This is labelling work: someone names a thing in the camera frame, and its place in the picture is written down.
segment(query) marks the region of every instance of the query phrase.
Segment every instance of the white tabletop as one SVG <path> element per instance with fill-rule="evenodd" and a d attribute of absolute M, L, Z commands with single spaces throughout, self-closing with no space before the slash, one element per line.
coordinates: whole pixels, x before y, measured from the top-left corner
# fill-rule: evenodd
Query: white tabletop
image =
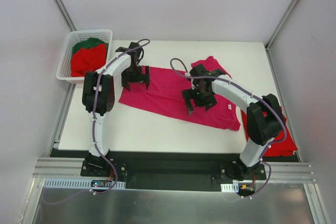
<path fill-rule="evenodd" d="M 125 40 L 113 41 L 111 52 L 120 46 L 127 47 L 129 43 Z M 241 85 L 258 94 L 273 93 L 278 96 L 264 45 L 260 42 L 152 41 L 144 51 L 141 64 L 161 68 L 170 68 L 170 59 L 178 57 L 190 70 L 191 63 L 214 56 Z M 183 70 L 179 62 L 175 63 L 175 67 Z M 116 77 L 115 104 L 109 118 L 111 150 L 240 153 L 244 149 L 246 138 L 239 108 L 236 111 L 241 123 L 239 131 L 216 129 L 121 104 L 118 102 L 122 91 L 120 83 L 121 78 Z M 60 139 L 60 150 L 87 151 L 90 147 L 91 128 L 81 98 L 82 85 L 77 85 Z"/>

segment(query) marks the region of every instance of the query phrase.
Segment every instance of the laundry basket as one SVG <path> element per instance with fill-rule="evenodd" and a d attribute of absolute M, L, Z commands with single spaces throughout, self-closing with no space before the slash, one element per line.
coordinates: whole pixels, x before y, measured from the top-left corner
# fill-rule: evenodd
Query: laundry basket
<path fill-rule="evenodd" d="M 84 83 L 84 77 L 72 77 L 71 76 L 71 57 L 73 46 L 83 40 L 87 40 L 90 37 L 98 38 L 109 44 L 107 50 L 106 62 L 110 59 L 111 43 L 112 43 L 112 31 L 99 29 L 99 30 L 82 30 L 72 31 L 66 37 L 63 51 L 56 71 L 56 78 L 59 80 L 66 80 L 72 84 Z"/>

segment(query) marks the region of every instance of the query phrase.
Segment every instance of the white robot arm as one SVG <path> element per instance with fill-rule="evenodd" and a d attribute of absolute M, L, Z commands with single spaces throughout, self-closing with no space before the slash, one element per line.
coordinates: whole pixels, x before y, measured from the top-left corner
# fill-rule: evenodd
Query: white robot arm
<path fill-rule="evenodd" d="M 86 161 L 95 167 L 104 167 L 106 156 L 111 145 L 109 112 L 114 105 L 114 77 L 121 76 L 121 85 L 130 90 L 129 83 L 145 83 L 149 86 L 149 67 L 143 73 L 139 62 L 143 58 L 144 45 L 132 42 L 128 48 L 120 47 L 114 57 L 96 72 L 89 71 L 85 75 L 82 103 L 89 113 L 91 123 L 91 146 Z"/>
<path fill-rule="evenodd" d="M 232 179 L 243 180 L 257 168 L 274 138 L 286 129 L 278 99 L 273 94 L 263 97 L 253 94 L 225 72 L 219 69 L 208 71 L 202 64 L 195 66 L 189 76 L 176 73 L 192 82 L 191 89 L 182 91 L 189 114 L 193 112 L 191 100 L 197 107 L 204 106 L 206 110 L 215 106 L 214 94 L 225 97 L 247 114 L 249 139 L 239 159 L 225 172 Z"/>
<path fill-rule="evenodd" d="M 103 70 L 105 70 L 103 74 L 104 76 L 109 75 L 109 76 L 112 76 L 113 78 L 114 77 L 117 78 L 121 76 L 121 73 L 131 66 L 131 56 L 126 54 L 126 55 L 122 55 L 121 57 L 119 57 L 121 53 L 122 52 L 116 52 L 114 57 L 104 67 L 97 70 L 97 74 L 100 74 Z M 109 66 L 109 68 L 106 69 L 106 66 L 109 63 L 112 63 L 112 64 Z M 109 152 L 110 150 L 109 148 L 111 146 L 111 141 L 112 141 L 112 137 L 110 134 L 111 127 L 108 125 L 109 115 L 110 113 L 104 113 L 103 115 L 96 113 L 96 119 L 94 119 L 93 112 L 92 111 L 89 112 L 90 129 L 92 129 L 93 127 L 92 125 L 93 122 L 96 121 L 96 125 L 95 125 L 96 138 L 95 139 L 97 140 L 98 149 L 104 156 L 106 156 L 106 154 Z M 90 146 L 89 153 L 97 157 L 100 156 L 96 147 L 94 146 L 92 134 L 91 134 L 91 146 Z"/>

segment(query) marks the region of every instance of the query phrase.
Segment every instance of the magenta cloth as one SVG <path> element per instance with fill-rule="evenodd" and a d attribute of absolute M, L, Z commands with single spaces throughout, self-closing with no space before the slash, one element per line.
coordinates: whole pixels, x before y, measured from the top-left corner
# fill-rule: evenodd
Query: magenta cloth
<path fill-rule="evenodd" d="M 192 66 L 198 64 L 203 64 L 209 71 L 217 68 L 224 71 L 213 56 L 209 56 L 206 60 L 199 60 Z M 216 106 L 207 112 L 204 107 L 194 107 L 194 112 L 189 116 L 182 97 L 182 90 L 190 89 L 191 83 L 178 76 L 172 69 L 150 67 L 148 90 L 144 84 L 131 83 L 130 86 L 131 91 L 123 89 L 119 99 L 120 103 L 187 122 L 219 129 L 239 130 L 240 123 L 236 115 L 236 106 L 220 95 L 215 95 Z"/>

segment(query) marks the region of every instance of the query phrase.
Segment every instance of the purple cable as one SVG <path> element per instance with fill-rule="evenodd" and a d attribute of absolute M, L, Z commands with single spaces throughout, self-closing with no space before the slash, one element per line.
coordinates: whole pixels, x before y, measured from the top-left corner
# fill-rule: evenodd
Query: purple cable
<path fill-rule="evenodd" d="M 42 191 L 42 195 L 41 195 L 41 201 L 46 204 L 46 205 L 49 205 L 49 206 L 55 206 L 55 205 L 58 205 L 58 204 L 61 204 L 63 202 L 66 202 L 67 200 L 70 200 L 72 198 L 74 198 L 75 196 L 81 194 L 81 193 L 84 193 L 85 191 L 89 191 L 88 189 L 84 189 L 84 190 L 81 190 L 81 191 L 78 191 L 76 192 L 75 194 L 69 196 L 68 198 L 65 198 L 65 199 L 62 199 L 60 201 L 57 201 L 57 202 L 47 202 L 45 199 L 44 199 L 44 193 L 45 193 L 45 189 Z"/>
<path fill-rule="evenodd" d="M 93 142 L 95 143 L 95 148 L 97 150 L 97 152 L 99 153 L 99 155 L 112 167 L 114 174 L 116 175 L 116 179 L 114 180 L 114 183 L 105 191 L 102 192 L 96 192 L 96 194 L 98 195 L 103 195 L 108 193 L 110 190 L 112 190 L 112 188 L 116 185 L 116 183 L 118 182 L 118 173 L 117 170 L 115 168 L 115 166 L 111 163 L 111 161 L 109 161 L 103 154 L 102 152 L 99 150 L 98 146 L 97 146 L 97 142 L 96 142 L 96 137 L 95 137 L 95 126 L 96 126 L 96 122 L 94 121 L 92 123 L 92 138 L 93 138 Z"/>
<path fill-rule="evenodd" d="M 174 60 L 179 61 L 179 62 L 183 65 L 183 67 L 184 67 L 184 69 L 186 70 L 186 72 L 187 72 L 187 67 L 185 66 L 185 64 L 183 63 L 183 61 L 182 61 L 181 59 L 179 59 L 179 58 L 173 58 L 173 59 L 170 60 L 170 66 L 171 66 L 171 68 L 174 70 L 174 72 L 177 73 L 179 76 L 185 78 L 185 79 L 215 79 L 215 80 L 224 81 L 224 82 L 226 82 L 226 83 L 229 83 L 230 85 L 235 86 L 236 88 L 238 88 L 238 89 L 241 90 L 242 92 L 246 93 L 247 95 L 251 96 L 252 98 L 255 98 L 255 99 L 257 99 L 258 101 L 260 101 L 261 103 L 263 103 L 263 105 L 265 105 L 265 106 L 270 110 L 270 112 L 275 116 L 275 118 L 279 121 L 279 123 L 281 124 L 281 128 L 282 128 L 282 130 L 283 130 L 283 138 L 282 138 L 281 140 L 279 140 L 279 141 L 276 141 L 275 143 L 281 143 L 282 141 L 284 141 L 284 140 L 286 139 L 286 137 L 287 137 L 287 132 L 286 132 L 285 124 L 282 122 L 281 118 L 280 118 L 280 117 L 278 116 L 278 114 L 274 111 L 274 109 L 272 109 L 272 107 L 271 107 L 270 105 L 268 105 L 268 103 L 265 102 L 262 98 L 260 98 L 260 97 L 258 97 L 258 96 L 256 96 L 256 95 L 252 94 L 252 93 L 249 92 L 248 90 L 244 89 L 242 86 L 240 86 L 240 85 L 238 85 L 238 84 L 236 84 L 236 83 L 234 83 L 234 82 L 228 81 L 228 80 L 226 80 L 226 79 L 220 78 L 220 77 L 215 77 L 215 76 L 192 76 L 192 77 L 191 77 L 191 76 L 185 76 L 185 75 L 179 73 L 179 72 L 173 67 L 173 61 L 174 61 Z M 261 155 L 260 155 L 259 158 L 260 158 L 260 162 L 261 162 L 262 164 L 267 165 L 267 166 L 269 167 L 269 174 L 268 174 L 268 177 L 267 177 L 265 183 L 263 184 L 263 186 L 260 187 L 260 188 L 259 188 L 253 195 L 255 195 L 255 194 L 259 193 L 261 190 L 263 190 L 264 187 L 268 184 L 268 182 L 269 182 L 269 180 L 270 180 L 270 178 L 271 178 L 271 173 L 272 173 L 272 168 L 271 168 L 271 166 L 270 166 L 268 163 L 262 161 L 262 157 L 263 157 L 264 153 L 266 152 L 266 150 L 267 150 L 267 148 L 264 149 L 264 151 L 261 153 Z"/>

